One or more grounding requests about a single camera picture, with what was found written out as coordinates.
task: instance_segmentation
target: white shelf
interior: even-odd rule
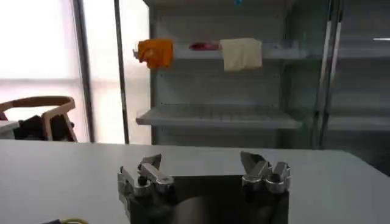
[[[301,121],[275,108],[161,105],[136,118],[137,124],[165,127],[297,129]]]
[[[134,57],[138,59],[138,51],[134,51]],[[308,52],[295,48],[263,48],[263,58],[273,60],[300,60],[308,57]],[[222,52],[217,51],[194,51],[189,44],[174,44],[174,59],[215,59],[222,60]]]
[[[390,110],[332,110],[328,130],[390,131]]]

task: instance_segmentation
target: shelving unit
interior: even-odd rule
[[[153,144],[294,147],[284,144],[284,138],[307,128],[303,114],[314,114],[314,101],[303,100],[299,107],[291,106],[300,93],[298,85],[291,82],[290,75],[295,74],[288,72],[289,66],[304,61],[314,64],[310,72],[305,71],[310,80],[302,79],[306,85],[310,82],[309,95],[314,98],[325,41],[327,2],[144,2],[150,11],[151,38],[169,38],[174,43],[173,65],[151,70],[151,109],[138,113],[136,118],[139,125],[152,127]],[[308,5],[322,16],[305,20]],[[293,10],[303,12],[295,14]],[[262,41],[262,68],[224,72],[221,50],[190,49],[195,42],[245,37]],[[300,75],[302,68],[294,71]]]

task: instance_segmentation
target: table surface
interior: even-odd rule
[[[19,127],[17,121],[0,121],[0,134]]]
[[[129,224],[118,200],[120,166],[161,153],[169,175],[242,174],[242,150],[289,163],[289,223],[389,223],[390,178],[344,152],[11,140],[0,140],[0,223]]]

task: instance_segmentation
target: beige towel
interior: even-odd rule
[[[263,65],[261,41],[253,38],[221,40],[225,71],[260,68]]]

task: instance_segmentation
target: chair backrest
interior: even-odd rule
[[[71,122],[68,117],[68,111],[75,108],[74,99],[67,96],[38,96],[28,97],[23,99],[12,100],[5,103],[0,103],[0,113],[11,109],[21,107],[47,107],[57,106],[42,114],[43,131],[48,141],[52,140],[52,130],[50,120],[57,115],[63,115],[66,126],[69,129],[69,135],[72,141],[77,142],[77,138],[73,132]]]

